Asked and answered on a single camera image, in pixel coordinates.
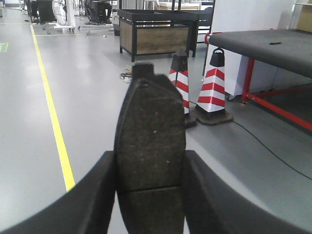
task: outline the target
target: traffic cone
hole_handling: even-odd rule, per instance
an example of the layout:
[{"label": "traffic cone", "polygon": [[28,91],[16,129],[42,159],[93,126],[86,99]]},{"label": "traffic cone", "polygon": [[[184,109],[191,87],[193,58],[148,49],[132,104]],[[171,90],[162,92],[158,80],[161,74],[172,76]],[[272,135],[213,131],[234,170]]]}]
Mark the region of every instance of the traffic cone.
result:
[{"label": "traffic cone", "polygon": [[221,48],[213,51],[207,71],[192,112],[201,124],[213,126],[231,122],[233,116],[225,111],[224,51]]},{"label": "traffic cone", "polygon": [[172,84],[182,94],[185,127],[191,128],[196,125],[196,118],[190,113],[188,76],[187,54],[183,49],[179,49],[174,54],[168,77]]}]

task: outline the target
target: black cable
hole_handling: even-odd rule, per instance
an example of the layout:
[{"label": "black cable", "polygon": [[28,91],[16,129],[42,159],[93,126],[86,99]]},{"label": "black cable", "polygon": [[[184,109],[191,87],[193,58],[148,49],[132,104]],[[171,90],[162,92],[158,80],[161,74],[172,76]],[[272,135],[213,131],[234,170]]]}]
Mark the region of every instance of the black cable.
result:
[{"label": "black cable", "polygon": [[270,150],[264,143],[262,143],[261,140],[259,140],[252,132],[250,132],[247,128],[245,128],[243,125],[233,121],[233,123],[237,124],[238,126],[240,126],[241,128],[243,128],[244,130],[246,130],[246,132],[248,132],[250,135],[252,135],[264,148],[266,148],[271,154],[273,154],[277,159],[279,159],[281,162],[283,162],[285,165],[287,165],[288,167],[290,167],[291,169],[293,169],[295,172],[301,174],[302,176],[304,176],[305,178],[308,178],[310,180],[312,180],[311,177],[303,174],[302,172],[298,171],[296,168],[292,167],[290,164],[288,164],[287,162],[285,162],[283,159],[281,159],[279,156],[277,156],[275,153],[273,153],[272,150]]}]

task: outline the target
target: epoxy floor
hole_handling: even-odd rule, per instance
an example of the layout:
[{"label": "epoxy floor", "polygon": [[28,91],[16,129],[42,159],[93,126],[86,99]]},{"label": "epoxy floor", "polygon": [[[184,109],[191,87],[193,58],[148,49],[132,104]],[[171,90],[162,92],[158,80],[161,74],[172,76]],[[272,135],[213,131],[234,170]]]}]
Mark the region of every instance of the epoxy floor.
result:
[{"label": "epoxy floor", "polygon": [[[119,74],[133,65],[129,54],[119,53],[113,34],[88,36],[81,28],[47,35],[41,25],[24,22],[23,12],[2,11],[0,43],[8,47],[0,53],[0,231],[66,193],[31,27],[76,183],[113,149],[128,88]],[[77,17],[77,25],[83,24]],[[199,44],[196,58],[188,60],[192,102],[201,89],[204,56],[205,45]],[[140,61],[152,62],[156,74],[168,74],[172,57]],[[312,137],[252,104],[234,100],[226,109],[235,122],[187,130],[187,149],[252,202],[312,232]],[[109,233],[127,233],[117,201]]]}]

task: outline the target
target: white wall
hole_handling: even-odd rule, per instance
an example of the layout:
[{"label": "white wall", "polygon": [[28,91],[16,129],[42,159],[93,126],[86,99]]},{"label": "white wall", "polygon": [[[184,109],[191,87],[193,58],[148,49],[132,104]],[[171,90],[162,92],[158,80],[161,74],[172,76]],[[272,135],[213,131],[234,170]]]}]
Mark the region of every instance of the white wall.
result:
[{"label": "white wall", "polygon": [[[283,29],[289,26],[295,0],[215,0],[212,32]],[[214,46],[209,45],[207,65]],[[248,59],[225,52],[225,90],[242,94]],[[251,91],[306,83],[308,78],[256,61]]]},{"label": "white wall", "polygon": [[19,0],[5,0],[5,4],[19,4]]}]

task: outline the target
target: white machine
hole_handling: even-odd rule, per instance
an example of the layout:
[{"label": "white machine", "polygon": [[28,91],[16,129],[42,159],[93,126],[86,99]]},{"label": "white machine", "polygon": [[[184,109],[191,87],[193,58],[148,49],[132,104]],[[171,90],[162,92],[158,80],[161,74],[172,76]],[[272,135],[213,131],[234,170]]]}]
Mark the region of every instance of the white machine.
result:
[{"label": "white machine", "polygon": [[[215,0],[212,33],[285,29],[289,26],[295,0]],[[207,64],[214,46],[209,45]],[[225,51],[225,91],[242,94],[248,58]],[[280,89],[310,82],[311,79],[256,61],[251,92]]]},{"label": "white machine", "polygon": [[43,30],[48,30],[47,31],[48,34],[50,34],[50,30],[52,29],[64,29],[64,28],[68,28],[69,31],[72,31],[72,33],[75,32],[76,21],[74,15],[73,1],[68,0],[66,2],[67,21],[64,6],[65,6],[64,0],[52,0],[52,10],[55,18],[57,19],[57,22],[48,23],[48,25],[50,25],[49,28],[46,28],[46,26],[42,28]]}]

